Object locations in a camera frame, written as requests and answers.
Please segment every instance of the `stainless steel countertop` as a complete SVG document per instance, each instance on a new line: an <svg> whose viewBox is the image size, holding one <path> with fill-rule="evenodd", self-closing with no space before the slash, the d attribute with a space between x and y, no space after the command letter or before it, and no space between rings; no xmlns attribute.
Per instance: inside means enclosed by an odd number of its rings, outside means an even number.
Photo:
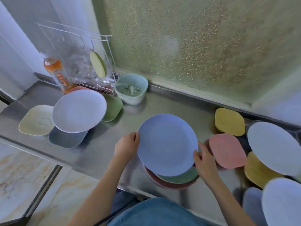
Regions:
<svg viewBox="0 0 301 226"><path fill-rule="evenodd" d="M114 155L116 142L123 135L137 131L139 126L153 115L169 113L184 119L201 142L217 133L214 114L218 105L195 98L188 99L185 95L160 87L151 86L151 89L142 104L124 105L114 121L100 122L89 131L79 147L65 149L51 144L48 136L35 137L18 130L20 121L31 108L42 104L54 106L64 95L58 87L38 81L0 114L0 141L100 179ZM242 168L221 169L219 174L237 200L241 201L243 191L250 185ZM167 197L212 223L226 225L214 195L202 179L198 179L186 190L165 189L149 178L141 161L136 157L127 165L118 187L146 197Z"/></svg>

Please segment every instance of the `orange liquid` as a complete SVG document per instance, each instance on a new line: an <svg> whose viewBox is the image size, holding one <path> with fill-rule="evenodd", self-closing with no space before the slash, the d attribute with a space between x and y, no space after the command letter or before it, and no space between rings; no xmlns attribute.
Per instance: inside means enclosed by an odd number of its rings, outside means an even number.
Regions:
<svg viewBox="0 0 301 226"><path fill-rule="evenodd" d="M61 61L54 58L47 58L44 60L44 68L50 75L54 75L56 80L62 85L62 90L64 93L70 91L74 85L68 83L66 78L62 74L62 63Z"/></svg>

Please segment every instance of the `person's left hand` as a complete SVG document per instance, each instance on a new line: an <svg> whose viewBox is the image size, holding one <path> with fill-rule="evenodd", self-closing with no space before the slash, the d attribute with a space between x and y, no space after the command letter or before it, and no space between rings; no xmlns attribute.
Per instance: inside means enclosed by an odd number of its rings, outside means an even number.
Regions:
<svg viewBox="0 0 301 226"><path fill-rule="evenodd" d="M115 145L115 156L121 156L125 160L130 161L137 153L140 142L138 132L132 132L123 136Z"/></svg>

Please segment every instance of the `plastic bottle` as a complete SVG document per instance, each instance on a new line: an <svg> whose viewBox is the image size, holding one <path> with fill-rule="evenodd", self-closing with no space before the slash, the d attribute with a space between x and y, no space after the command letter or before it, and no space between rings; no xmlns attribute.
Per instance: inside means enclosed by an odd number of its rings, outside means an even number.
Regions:
<svg viewBox="0 0 301 226"><path fill-rule="evenodd" d="M44 68L54 79L57 85L64 91L64 93L70 91L74 87L74 85L73 83L68 81L66 72L61 61L59 61L56 58L52 58L47 53L41 53L41 56L44 59Z"/></svg>

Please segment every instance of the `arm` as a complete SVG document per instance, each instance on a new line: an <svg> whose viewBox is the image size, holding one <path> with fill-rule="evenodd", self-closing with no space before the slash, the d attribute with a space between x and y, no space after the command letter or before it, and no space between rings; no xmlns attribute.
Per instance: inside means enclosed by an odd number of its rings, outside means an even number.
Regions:
<svg viewBox="0 0 301 226"><path fill-rule="evenodd" d="M256 226L220 179L214 156L201 142L199 146L202 152L194 151L195 166L199 176L214 194L227 224L229 226Z"/></svg>
<svg viewBox="0 0 301 226"><path fill-rule="evenodd" d="M67 226L94 225L110 214L119 179L127 163L136 155L139 133L123 136L115 145L115 154L102 179L72 216Z"/></svg>

